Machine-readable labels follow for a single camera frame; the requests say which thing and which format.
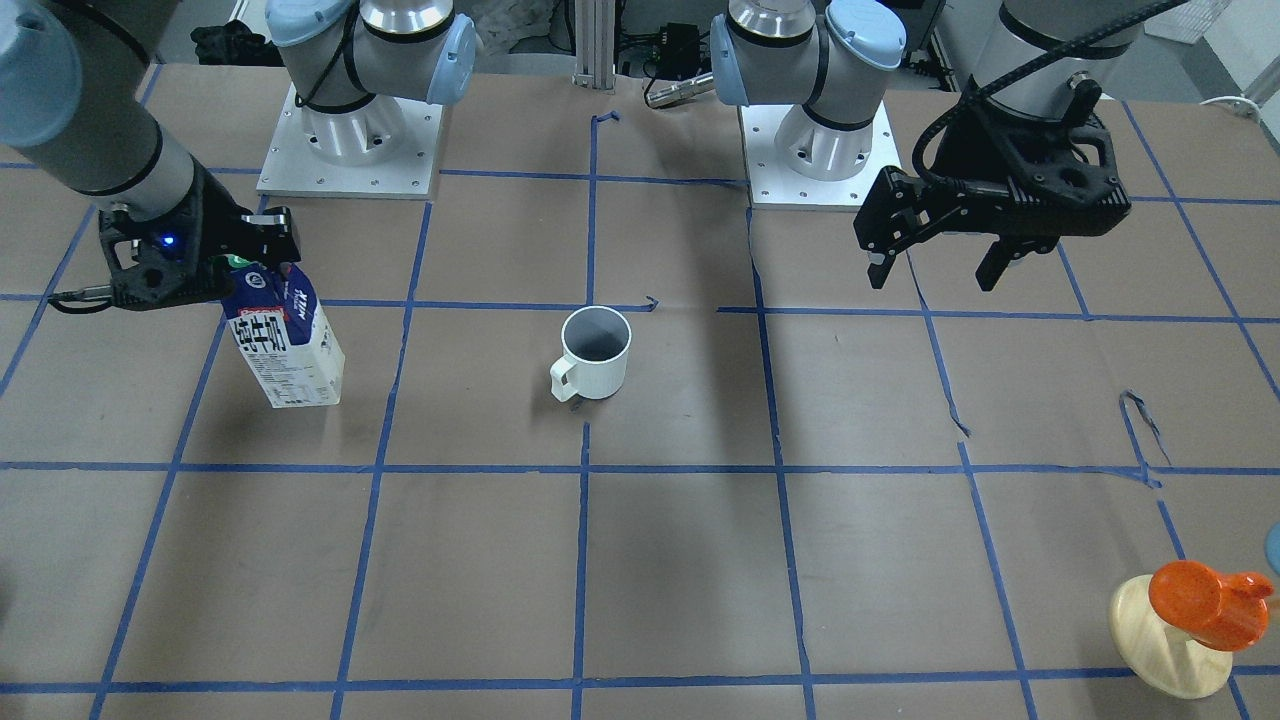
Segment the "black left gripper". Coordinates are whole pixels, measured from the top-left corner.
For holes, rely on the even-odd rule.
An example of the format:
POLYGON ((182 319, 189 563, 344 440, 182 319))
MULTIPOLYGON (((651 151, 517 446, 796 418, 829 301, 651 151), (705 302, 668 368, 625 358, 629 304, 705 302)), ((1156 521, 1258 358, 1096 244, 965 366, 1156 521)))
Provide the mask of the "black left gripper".
POLYGON ((867 275, 882 290, 900 255, 943 232, 996 234, 975 269, 992 291, 1030 250, 1062 236, 1108 233, 1132 211, 1110 132, 1097 117, 1102 88, 1092 76, 1065 83, 1062 119, 1024 117, 978 99, 970 81, 928 170, 882 169, 852 227, 868 251, 867 275))

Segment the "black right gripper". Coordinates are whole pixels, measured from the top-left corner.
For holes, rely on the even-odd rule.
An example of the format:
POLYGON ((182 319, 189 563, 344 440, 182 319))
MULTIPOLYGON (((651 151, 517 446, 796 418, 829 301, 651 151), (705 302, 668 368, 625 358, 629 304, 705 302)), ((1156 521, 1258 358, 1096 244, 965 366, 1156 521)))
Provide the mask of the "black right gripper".
POLYGON ((99 242, 110 269, 105 299, 146 311, 220 300, 233 291, 230 255, 279 268, 302 260, 289 208, 251 214, 206 169, 169 211, 136 220, 123 209, 99 214, 99 242))

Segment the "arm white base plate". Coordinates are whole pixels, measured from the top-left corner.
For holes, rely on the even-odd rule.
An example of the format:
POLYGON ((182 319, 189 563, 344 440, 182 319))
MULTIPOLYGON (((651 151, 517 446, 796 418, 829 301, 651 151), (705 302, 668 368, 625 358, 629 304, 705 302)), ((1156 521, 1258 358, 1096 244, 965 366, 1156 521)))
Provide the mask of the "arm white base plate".
POLYGON ((739 119, 755 209, 855 213, 881 169, 899 164, 884 104, 854 131, 819 126, 799 105, 745 106, 739 119))
POLYGON ((346 114, 294 102, 288 90, 256 183, 273 197, 433 197, 448 109, 376 96, 346 114))

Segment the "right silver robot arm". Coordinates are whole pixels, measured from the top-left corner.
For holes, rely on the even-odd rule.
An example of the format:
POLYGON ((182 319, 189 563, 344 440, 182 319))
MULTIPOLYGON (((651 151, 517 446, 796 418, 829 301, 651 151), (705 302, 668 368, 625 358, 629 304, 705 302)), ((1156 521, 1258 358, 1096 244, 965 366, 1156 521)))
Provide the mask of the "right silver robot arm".
MULTIPOLYGON (((3 143, 99 213, 110 270, 51 293, 65 314, 218 300, 228 316, 317 306, 287 208, 253 214, 136 97, 174 1, 5 1, 3 143)), ((268 32, 242 20, 189 33, 202 65, 284 67, 307 138, 328 161, 376 158, 401 135, 401 99, 452 105, 477 55, 451 1, 270 1, 268 32)))

